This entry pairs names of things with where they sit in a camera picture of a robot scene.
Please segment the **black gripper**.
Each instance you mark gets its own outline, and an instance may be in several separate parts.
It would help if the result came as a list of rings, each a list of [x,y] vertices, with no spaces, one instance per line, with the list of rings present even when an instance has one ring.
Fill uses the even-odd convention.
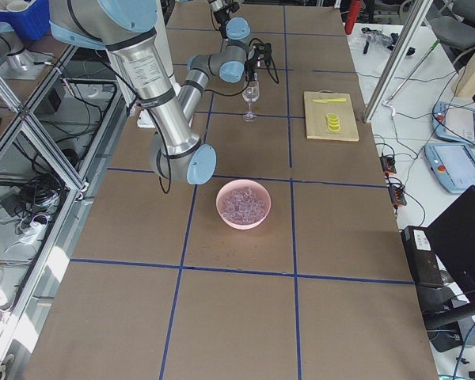
[[[259,57],[254,55],[245,61],[245,80],[253,82],[257,79],[257,64],[260,61]]]

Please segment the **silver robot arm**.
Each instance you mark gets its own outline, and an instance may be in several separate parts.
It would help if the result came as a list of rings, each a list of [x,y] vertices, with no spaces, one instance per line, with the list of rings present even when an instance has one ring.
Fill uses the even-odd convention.
[[[188,184],[208,182],[216,167],[216,152],[204,144],[189,121],[211,78],[237,83],[250,56],[250,28],[246,19],[231,17],[235,1],[211,1],[211,12],[227,44],[221,52],[196,55],[188,75],[174,89],[159,50],[168,50],[156,28],[164,24],[157,1],[51,1],[51,34],[81,48],[104,50],[128,103],[138,102],[157,130],[150,145],[150,164],[167,180]]]
[[[226,25],[231,19],[231,14],[236,13],[240,4],[231,0],[208,0],[211,9],[211,23],[215,31],[219,31],[221,37],[226,40]]]

